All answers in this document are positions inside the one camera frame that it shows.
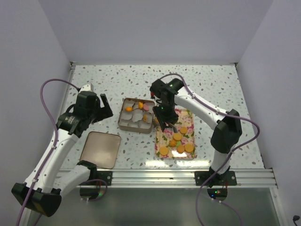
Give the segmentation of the gold square cookie tin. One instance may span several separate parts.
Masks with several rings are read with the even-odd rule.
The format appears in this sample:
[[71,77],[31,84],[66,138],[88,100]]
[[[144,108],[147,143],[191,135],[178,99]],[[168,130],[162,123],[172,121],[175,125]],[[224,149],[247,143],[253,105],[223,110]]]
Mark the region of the gold square cookie tin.
[[[143,105],[150,107],[149,111],[143,109]],[[126,112],[126,107],[132,107],[131,112]],[[119,114],[118,126],[123,131],[149,134],[152,131],[154,116],[153,107],[154,101],[137,99],[137,98],[125,98],[122,104],[121,112]],[[148,115],[148,122],[143,121],[143,116]]]

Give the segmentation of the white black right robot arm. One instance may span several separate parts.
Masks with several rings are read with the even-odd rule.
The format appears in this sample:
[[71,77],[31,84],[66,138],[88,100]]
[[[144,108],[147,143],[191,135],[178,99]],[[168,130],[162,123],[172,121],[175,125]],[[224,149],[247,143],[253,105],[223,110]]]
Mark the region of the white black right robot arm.
[[234,109],[218,109],[177,78],[169,83],[157,79],[151,84],[150,92],[161,100],[153,111],[162,131],[178,121],[179,116],[175,112],[177,105],[195,114],[213,130],[210,143],[214,148],[214,159],[209,168],[209,178],[215,185],[224,182],[230,169],[228,156],[242,135],[239,113]]

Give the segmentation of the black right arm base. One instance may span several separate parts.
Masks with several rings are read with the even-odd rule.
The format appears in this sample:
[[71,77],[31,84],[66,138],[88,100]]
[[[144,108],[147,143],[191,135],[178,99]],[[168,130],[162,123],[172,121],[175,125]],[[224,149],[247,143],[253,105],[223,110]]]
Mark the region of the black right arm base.
[[[201,186],[209,177],[211,173],[209,171],[195,171],[194,179],[197,186]],[[237,179],[234,171],[227,171],[224,174],[216,174],[208,182],[205,183],[205,186],[236,186]]]

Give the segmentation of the floral rectangular tray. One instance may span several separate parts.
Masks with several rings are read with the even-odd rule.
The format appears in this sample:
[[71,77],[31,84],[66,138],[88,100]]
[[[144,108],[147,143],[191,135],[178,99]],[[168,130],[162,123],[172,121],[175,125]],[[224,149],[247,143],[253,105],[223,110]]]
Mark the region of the floral rectangular tray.
[[161,130],[157,118],[155,125],[155,156],[167,159],[196,158],[194,115],[186,109],[176,109],[178,121],[173,127]]

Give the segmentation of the pink round cookie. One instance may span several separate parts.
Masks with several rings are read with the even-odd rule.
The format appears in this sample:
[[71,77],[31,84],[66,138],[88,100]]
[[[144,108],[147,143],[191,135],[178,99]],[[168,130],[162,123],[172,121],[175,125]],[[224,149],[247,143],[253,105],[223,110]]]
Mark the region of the pink round cookie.
[[149,107],[148,105],[143,105],[143,109],[144,109],[145,111],[149,111],[149,110],[150,110],[150,107]]

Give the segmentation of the round sandwich cookie top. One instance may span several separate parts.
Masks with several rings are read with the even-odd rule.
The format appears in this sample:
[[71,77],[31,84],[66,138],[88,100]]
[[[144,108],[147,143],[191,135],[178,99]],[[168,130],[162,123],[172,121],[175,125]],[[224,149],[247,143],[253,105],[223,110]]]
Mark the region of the round sandwich cookie top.
[[130,107],[130,106],[125,108],[125,111],[126,111],[126,112],[131,112],[132,110],[133,110],[133,109],[132,109],[132,107]]

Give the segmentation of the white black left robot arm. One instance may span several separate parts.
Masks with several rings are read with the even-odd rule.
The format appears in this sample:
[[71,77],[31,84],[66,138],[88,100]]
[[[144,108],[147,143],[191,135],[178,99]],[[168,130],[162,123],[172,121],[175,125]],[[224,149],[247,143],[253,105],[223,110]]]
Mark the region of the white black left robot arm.
[[96,181],[107,184],[99,178],[97,166],[85,160],[79,161],[63,178],[56,179],[66,155],[89,125],[113,116],[106,95],[92,91],[81,91],[72,109],[58,118],[53,138],[34,171],[11,190],[22,206],[47,217],[55,214],[62,198],[76,186]]

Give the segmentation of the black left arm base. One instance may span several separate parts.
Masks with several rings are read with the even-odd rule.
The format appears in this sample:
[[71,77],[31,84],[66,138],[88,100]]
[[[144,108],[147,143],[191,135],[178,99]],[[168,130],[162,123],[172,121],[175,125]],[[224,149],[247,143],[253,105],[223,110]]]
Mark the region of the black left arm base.
[[78,185],[80,186],[105,186],[105,183],[107,186],[111,186],[111,182],[113,179],[113,172],[112,171],[105,171],[101,170],[97,172],[97,175],[93,178],[90,177],[87,181],[82,182]]

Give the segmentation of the metal serving tongs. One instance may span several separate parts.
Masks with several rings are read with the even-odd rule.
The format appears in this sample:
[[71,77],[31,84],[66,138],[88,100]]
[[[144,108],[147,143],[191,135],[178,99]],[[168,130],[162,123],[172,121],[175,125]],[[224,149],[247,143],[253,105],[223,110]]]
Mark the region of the metal serving tongs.
[[[154,125],[155,128],[161,129],[161,126],[159,124],[159,121],[158,121],[156,115],[153,116],[152,123],[153,123],[153,125]],[[178,129],[176,128],[176,126],[173,125],[173,124],[171,124],[171,123],[166,124],[165,128],[172,130],[174,133],[178,133]]]

